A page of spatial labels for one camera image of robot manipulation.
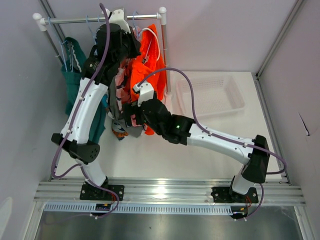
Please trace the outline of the silver white clothes rack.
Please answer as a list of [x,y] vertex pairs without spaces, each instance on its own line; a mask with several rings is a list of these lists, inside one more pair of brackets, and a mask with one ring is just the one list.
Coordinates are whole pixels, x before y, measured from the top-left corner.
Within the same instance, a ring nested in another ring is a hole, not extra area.
[[[133,16],[132,15],[126,15],[126,21],[132,21]],[[37,26],[39,27],[40,31],[42,31],[44,34],[46,34],[46,38],[49,40],[50,44],[52,45],[56,57],[60,60],[60,62],[63,64],[62,60],[62,54],[59,53],[56,45],[54,44],[50,34],[48,33],[47,25],[48,23],[48,18],[42,17],[41,14],[39,13],[34,13],[32,15],[32,18],[35,20]],[[91,23],[100,23],[105,20],[104,17],[89,17],[88,21]],[[168,41],[167,41],[167,9],[165,7],[160,7],[158,12],[155,14],[137,14],[134,18],[134,21],[139,21],[139,20],[158,20],[160,23],[161,27],[161,38],[162,38],[162,58],[164,65],[166,67],[169,66],[169,61],[168,61]],[[64,34],[62,29],[60,28],[60,24],[76,24],[76,23],[86,23],[86,18],[73,18],[73,19],[59,19],[59,18],[51,18],[51,23],[54,25],[57,25],[55,28],[58,31],[59,37],[62,39],[64,38]]]

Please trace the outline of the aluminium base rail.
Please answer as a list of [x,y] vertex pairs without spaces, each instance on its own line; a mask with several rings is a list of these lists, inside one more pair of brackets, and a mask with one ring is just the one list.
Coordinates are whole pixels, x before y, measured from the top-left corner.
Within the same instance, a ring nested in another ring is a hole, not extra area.
[[[42,181],[38,184],[34,201],[79,202],[83,178],[67,177]],[[109,178],[111,185],[123,185],[123,203],[204,205],[213,202],[213,187],[228,187],[229,180],[221,179],[169,179],[169,178]],[[263,188],[255,187],[263,195],[263,206],[305,206],[300,186],[287,182],[268,182]]]

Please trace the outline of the white plastic basket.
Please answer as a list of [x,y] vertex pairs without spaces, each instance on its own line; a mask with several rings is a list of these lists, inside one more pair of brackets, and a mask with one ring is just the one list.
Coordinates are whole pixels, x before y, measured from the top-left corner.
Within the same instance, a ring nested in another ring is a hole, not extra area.
[[230,74],[190,76],[194,95],[194,108],[189,82],[175,78],[175,96],[180,113],[200,119],[234,115],[246,108],[246,100],[239,83]]

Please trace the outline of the blue orange patterned shorts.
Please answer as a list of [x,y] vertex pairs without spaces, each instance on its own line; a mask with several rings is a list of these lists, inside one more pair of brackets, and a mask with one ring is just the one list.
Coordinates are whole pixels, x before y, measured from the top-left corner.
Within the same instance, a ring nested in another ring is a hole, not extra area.
[[116,120],[112,114],[110,106],[108,104],[109,96],[104,94],[101,100],[102,106],[105,108],[106,115],[112,119],[111,122],[111,131],[115,135],[118,141],[122,141],[129,134],[125,130],[125,124],[121,123],[119,120]]

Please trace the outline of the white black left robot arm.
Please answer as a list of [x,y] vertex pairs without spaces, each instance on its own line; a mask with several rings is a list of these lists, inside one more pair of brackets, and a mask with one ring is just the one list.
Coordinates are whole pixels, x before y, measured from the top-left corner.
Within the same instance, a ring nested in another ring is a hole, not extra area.
[[59,133],[54,133],[52,142],[58,148],[51,168],[54,170],[61,151],[66,151],[92,185],[91,194],[97,200],[108,196],[109,188],[100,164],[96,160],[100,146],[90,140],[90,129],[112,81],[124,60],[140,54],[140,43],[132,27],[127,23],[106,23],[96,33],[96,44],[83,64],[79,89],[69,118]]

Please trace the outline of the grey shorts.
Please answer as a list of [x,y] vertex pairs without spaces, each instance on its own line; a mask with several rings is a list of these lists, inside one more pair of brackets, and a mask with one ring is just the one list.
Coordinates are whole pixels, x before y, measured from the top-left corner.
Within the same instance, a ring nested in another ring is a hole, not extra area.
[[119,110],[118,102],[117,102],[117,98],[116,98],[115,77],[112,79],[111,84],[108,88],[108,104],[109,104],[110,110],[111,110],[114,118],[125,125],[125,130],[128,132],[128,135],[135,137],[135,138],[139,138],[143,134],[144,128],[142,126],[127,127],[127,125],[125,123],[125,120],[122,116],[122,113]]

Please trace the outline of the pink shark print shorts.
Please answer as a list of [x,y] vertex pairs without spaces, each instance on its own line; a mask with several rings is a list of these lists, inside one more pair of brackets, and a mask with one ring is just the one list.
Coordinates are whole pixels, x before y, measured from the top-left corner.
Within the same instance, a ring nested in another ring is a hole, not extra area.
[[123,112],[123,105],[125,103],[130,103],[132,101],[131,98],[131,88],[130,88],[130,80],[132,73],[132,59],[125,59],[119,69],[118,74],[115,77],[115,85],[116,85],[116,99],[120,112]]

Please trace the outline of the teal green shorts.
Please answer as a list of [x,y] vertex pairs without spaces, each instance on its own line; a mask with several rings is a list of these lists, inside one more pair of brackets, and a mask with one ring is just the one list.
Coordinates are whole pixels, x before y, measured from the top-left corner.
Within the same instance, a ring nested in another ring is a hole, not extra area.
[[[61,67],[61,73],[66,83],[67,104],[65,113],[69,116],[76,102],[78,95],[80,80],[82,78],[82,70],[87,57],[80,47],[78,41],[72,37],[66,37],[64,45],[67,48],[66,65]],[[98,143],[100,137],[105,130],[106,110],[100,103],[94,115],[90,131],[89,140]]]

